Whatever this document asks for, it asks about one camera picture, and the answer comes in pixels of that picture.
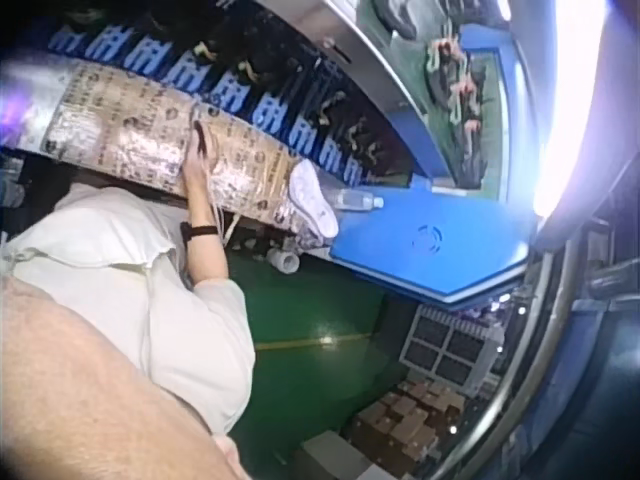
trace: ceiling light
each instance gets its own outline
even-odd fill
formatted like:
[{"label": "ceiling light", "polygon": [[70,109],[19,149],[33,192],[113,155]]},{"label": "ceiling light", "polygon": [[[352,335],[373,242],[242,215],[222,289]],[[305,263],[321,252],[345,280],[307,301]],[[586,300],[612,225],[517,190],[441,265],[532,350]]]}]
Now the ceiling light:
[{"label": "ceiling light", "polygon": [[547,218],[580,154],[595,84],[607,0],[556,0],[556,85],[551,131],[541,154],[533,208]]},{"label": "ceiling light", "polygon": [[509,6],[509,0],[498,0],[498,8],[500,9],[500,15],[504,18],[505,22],[511,21],[511,7]]}]

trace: wrist strap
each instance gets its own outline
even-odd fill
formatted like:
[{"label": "wrist strap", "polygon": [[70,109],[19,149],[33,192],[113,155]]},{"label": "wrist strap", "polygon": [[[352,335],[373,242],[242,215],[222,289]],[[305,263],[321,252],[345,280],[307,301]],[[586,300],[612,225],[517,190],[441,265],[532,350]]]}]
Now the wrist strap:
[{"label": "wrist strap", "polygon": [[216,225],[204,225],[202,227],[192,227],[187,222],[180,224],[180,232],[184,243],[189,242],[193,237],[201,235],[218,235],[218,227]]}]

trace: plastic bottle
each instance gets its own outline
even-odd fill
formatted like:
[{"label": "plastic bottle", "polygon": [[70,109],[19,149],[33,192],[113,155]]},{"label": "plastic bottle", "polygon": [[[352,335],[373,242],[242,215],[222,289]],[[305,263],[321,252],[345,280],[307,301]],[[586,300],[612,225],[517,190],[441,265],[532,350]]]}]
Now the plastic bottle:
[{"label": "plastic bottle", "polygon": [[335,190],[326,196],[331,206],[336,210],[366,212],[384,206],[382,197],[376,197],[371,192],[353,190],[351,188]]}]

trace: white sneaker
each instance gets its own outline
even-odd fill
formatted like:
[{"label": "white sneaker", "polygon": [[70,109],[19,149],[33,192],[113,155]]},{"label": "white sneaker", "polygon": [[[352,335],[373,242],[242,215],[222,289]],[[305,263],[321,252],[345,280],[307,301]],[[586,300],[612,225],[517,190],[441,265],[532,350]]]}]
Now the white sneaker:
[{"label": "white sneaker", "polygon": [[302,160],[293,167],[289,179],[289,197],[315,232],[324,238],[338,235],[338,219],[322,195],[318,174],[311,160]]}]

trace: forearm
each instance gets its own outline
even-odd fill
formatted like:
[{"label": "forearm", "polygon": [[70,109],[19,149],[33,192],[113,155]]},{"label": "forearm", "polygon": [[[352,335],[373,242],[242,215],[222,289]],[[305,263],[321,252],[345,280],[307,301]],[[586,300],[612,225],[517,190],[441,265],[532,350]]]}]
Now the forearm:
[{"label": "forearm", "polygon": [[236,478],[206,431],[86,320],[13,280],[2,293],[2,453],[21,478]]},{"label": "forearm", "polygon": [[[189,221],[192,227],[216,224],[205,191],[190,191],[188,201]],[[227,257],[220,235],[202,235],[192,238],[187,243],[187,266],[195,284],[215,278],[229,278]]]}]

